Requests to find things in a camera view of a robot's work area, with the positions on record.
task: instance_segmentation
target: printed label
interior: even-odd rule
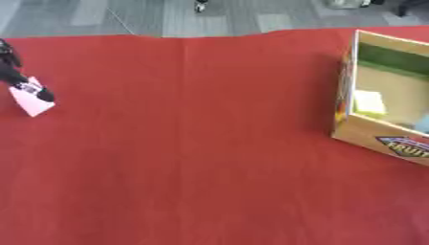
[[[427,139],[411,139],[409,137],[375,138],[398,156],[429,158],[429,144]]]

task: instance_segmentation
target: table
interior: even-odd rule
[[[328,136],[352,32],[11,39],[58,105],[0,90],[0,244],[424,244],[429,168]]]

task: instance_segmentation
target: open box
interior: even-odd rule
[[[368,92],[379,101],[358,97]],[[364,103],[384,112],[358,110]],[[357,31],[343,59],[332,137],[429,166],[429,44]]]

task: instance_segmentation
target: white paper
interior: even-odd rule
[[[29,78],[29,81],[40,84],[35,78]],[[35,117],[56,105],[54,102],[40,100],[37,96],[14,87],[10,87],[9,90],[19,106],[21,106],[21,108],[24,109],[31,117]]]

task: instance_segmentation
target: black object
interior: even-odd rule
[[[427,3],[429,3],[429,0],[405,0],[397,7],[396,14],[399,17],[403,17],[407,15],[410,8]]]
[[[19,90],[36,95],[47,102],[55,100],[54,94],[46,87],[30,82],[16,68],[22,67],[21,59],[11,44],[0,39],[0,80]]]

